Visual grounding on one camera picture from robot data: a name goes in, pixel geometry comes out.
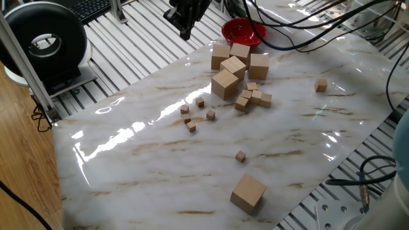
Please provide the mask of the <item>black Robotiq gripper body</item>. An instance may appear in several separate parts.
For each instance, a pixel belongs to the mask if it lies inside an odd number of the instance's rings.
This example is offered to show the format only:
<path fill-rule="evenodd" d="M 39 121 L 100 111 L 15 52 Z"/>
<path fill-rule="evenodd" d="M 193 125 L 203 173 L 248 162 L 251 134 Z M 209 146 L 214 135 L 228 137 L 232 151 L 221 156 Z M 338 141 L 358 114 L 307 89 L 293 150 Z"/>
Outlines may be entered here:
<path fill-rule="evenodd" d="M 211 0 L 169 0 L 169 4 L 181 15 L 186 15 L 189 11 L 193 14 L 203 14 L 210 3 Z"/>

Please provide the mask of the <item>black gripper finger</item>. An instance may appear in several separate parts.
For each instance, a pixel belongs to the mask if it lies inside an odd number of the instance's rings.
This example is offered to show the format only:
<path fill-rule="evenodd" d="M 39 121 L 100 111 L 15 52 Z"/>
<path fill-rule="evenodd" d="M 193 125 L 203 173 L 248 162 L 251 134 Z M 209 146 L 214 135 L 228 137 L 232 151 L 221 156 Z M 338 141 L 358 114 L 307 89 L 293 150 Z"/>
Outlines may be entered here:
<path fill-rule="evenodd" d="M 201 20 L 203 16 L 202 9 L 186 9 L 185 10 L 185 29 L 183 30 L 183 39 L 189 40 L 192 28 L 196 21 Z"/>
<path fill-rule="evenodd" d="M 180 38 L 187 40 L 187 26 L 183 17 L 176 11 L 177 7 L 171 8 L 164 13 L 164 18 L 180 32 Z"/>

